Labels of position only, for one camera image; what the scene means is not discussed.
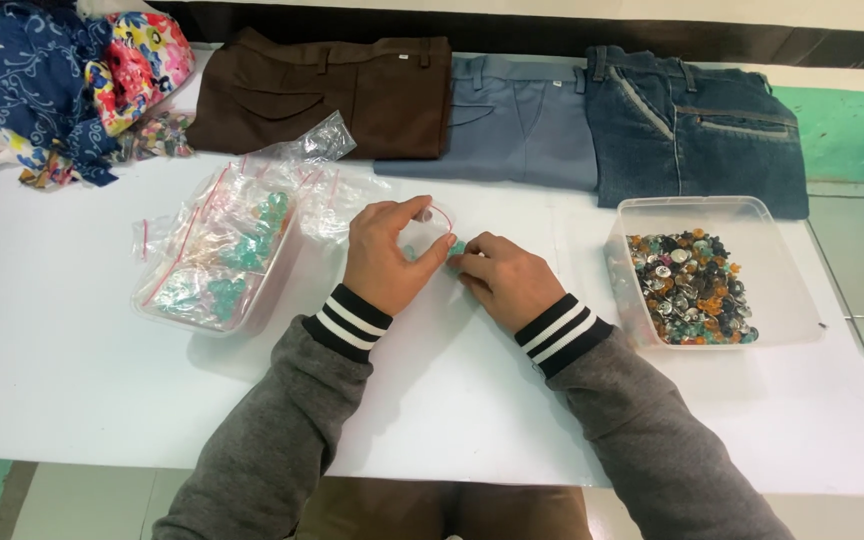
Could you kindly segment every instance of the black and white striped cuff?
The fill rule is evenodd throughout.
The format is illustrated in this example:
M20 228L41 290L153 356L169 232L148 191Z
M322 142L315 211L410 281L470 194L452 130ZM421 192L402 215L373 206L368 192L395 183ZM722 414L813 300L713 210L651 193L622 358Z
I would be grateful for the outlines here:
M339 283L321 311L302 321L309 335L353 362L369 363L369 351L385 336L392 317Z
M566 294L519 330L515 342L549 379L608 338L612 328Z

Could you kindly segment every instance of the sleeve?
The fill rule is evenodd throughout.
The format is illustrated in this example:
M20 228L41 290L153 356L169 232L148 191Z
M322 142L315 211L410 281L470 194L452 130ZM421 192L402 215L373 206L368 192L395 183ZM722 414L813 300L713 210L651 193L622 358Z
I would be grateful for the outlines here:
M515 340L565 393L645 540L792 538L676 385L572 295Z
M339 285L298 316L271 368L205 443L156 540L269 540L292 533L372 374L369 350L392 317Z

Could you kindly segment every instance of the waistband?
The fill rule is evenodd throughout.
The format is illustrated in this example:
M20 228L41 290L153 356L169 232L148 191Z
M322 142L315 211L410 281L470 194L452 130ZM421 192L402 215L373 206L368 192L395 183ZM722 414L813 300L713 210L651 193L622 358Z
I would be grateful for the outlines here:
M371 44L320 41L280 45L251 27L239 31L222 48L230 45L242 45L268 58L305 66L358 64L384 55L417 55L421 56L422 66L427 67L431 58L448 60L452 55L445 37L383 37Z
M769 82L762 73L749 73L741 69L703 69L685 63L678 58L659 58L649 51L626 53L616 45L588 47L585 49L585 57L588 59L588 71L592 74L594 81L599 81L605 76L607 66L615 66L637 71L662 73L669 77L681 77L687 83L695 79L714 79L747 85L762 85L769 89ZM694 92L691 83L689 90Z
M510 61L500 55L452 57L453 79L471 79L475 90L480 90L483 77L506 81L562 81L575 83L575 92L586 91L586 75L578 65Z

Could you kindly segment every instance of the pocket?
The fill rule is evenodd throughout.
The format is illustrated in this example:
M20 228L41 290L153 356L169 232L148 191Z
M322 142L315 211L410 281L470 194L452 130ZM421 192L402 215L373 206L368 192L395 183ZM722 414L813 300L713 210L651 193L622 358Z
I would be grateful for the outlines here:
M318 92L280 93L233 86L232 98L253 115L269 120L294 117L312 109L326 99Z
M490 104L452 104L448 127L461 126L487 117L495 109Z
M787 124L737 116L734 114L699 114L695 117L699 127L734 137L758 139L761 141L795 142L798 137Z
M644 118L646 122L657 129L658 132L665 136L667 140L675 140L675 136L672 134L672 129L669 127L668 122L663 119L659 112L642 97L642 92L639 91L631 80L623 77L622 74L618 72L618 69L613 65L608 67L608 77L618 83L618 86L625 95L626 100L636 111L638 111L639 115Z

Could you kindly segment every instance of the blue floral fabric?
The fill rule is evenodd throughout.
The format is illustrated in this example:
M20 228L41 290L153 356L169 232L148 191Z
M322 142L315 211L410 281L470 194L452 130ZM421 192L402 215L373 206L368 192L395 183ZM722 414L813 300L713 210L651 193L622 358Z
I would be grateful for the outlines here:
M102 159L115 138L103 128L84 73L112 35L107 19L82 21L67 7L0 7L0 133L38 187L47 184L43 178L99 186L116 178Z

